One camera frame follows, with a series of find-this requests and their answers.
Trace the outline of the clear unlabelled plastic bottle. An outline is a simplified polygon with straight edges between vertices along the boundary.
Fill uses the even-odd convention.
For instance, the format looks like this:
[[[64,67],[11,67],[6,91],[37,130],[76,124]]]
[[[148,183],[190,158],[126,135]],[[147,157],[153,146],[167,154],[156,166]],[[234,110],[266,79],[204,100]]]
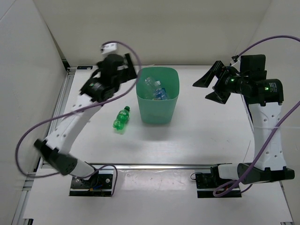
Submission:
[[[156,92],[161,89],[160,82],[156,81],[153,77],[143,79],[143,85],[148,92]]]

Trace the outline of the green soda bottle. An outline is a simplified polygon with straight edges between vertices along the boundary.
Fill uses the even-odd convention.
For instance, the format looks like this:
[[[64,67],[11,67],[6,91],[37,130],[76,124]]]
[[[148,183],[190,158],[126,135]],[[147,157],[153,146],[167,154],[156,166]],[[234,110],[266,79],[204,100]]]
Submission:
[[[117,114],[115,121],[113,122],[113,128],[117,131],[121,131],[126,126],[127,122],[129,121],[129,113],[130,107],[125,106],[124,109],[120,110]]]

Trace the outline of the clear bottle white blue label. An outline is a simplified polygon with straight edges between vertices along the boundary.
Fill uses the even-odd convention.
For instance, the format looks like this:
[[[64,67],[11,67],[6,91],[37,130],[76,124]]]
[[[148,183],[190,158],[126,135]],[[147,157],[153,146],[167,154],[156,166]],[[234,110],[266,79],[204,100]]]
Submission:
[[[147,100],[154,100],[155,99],[155,95],[153,94],[153,92],[150,90],[146,90],[144,93],[144,98]]]

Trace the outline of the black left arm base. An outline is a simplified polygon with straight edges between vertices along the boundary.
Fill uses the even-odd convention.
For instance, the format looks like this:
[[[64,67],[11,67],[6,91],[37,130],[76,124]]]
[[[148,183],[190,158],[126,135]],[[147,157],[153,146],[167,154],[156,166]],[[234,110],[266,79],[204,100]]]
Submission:
[[[110,197],[113,194],[113,176],[113,169],[104,169],[88,179],[73,177],[69,196]]]

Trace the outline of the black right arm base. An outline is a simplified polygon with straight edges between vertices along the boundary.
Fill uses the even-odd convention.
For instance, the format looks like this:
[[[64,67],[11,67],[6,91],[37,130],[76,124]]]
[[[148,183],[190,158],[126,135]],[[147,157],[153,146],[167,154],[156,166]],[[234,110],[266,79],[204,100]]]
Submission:
[[[209,170],[197,170],[190,175],[192,181],[196,182],[197,198],[214,198],[213,191],[227,182],[232,180],[219,178],[217,166],[211,167]],[[229,184],[216,193],[220,194],[226,191],[232,184]],[[230,193],[222,196],[222,198],[239,198],[241,197],[240,187],[237,186]]]

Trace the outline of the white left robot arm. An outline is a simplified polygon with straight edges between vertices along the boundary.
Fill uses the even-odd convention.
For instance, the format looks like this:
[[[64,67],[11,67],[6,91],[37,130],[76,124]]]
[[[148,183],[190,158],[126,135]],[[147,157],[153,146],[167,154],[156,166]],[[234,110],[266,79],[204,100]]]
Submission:
[[[97,69],[81,87],[72,112],[45,139],[37,139],[34,147],[43,159],[61,175],[82,179],[92,188],[98,183],[95,169],[70,154],[71,147],[82,129],[116,92],[121,84],[137,78],[128,53],[109,54],[97,63]]]

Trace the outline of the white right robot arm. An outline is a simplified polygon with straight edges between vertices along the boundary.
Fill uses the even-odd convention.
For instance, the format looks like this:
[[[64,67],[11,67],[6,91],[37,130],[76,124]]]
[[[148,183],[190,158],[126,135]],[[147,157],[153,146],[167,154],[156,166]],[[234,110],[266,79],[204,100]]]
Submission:
[[[283,156],[278,127],[284,101],[283,86],[278,79],[267,79],[265,56],[243,56],[230,66],[218,60],[193,86],[207,88],[213,78],[217,78],[217,82],[206,99],[225,104],[233,93],[243,96],[253,126],[254,156],[259,159],[247,175],[244,173],[250,163],[218,164],[211,167],[211,176],[202,178],[203,182],[220,188],[240,177],[243,177],[242,184],[294,179],[295,172],[287,167]]]

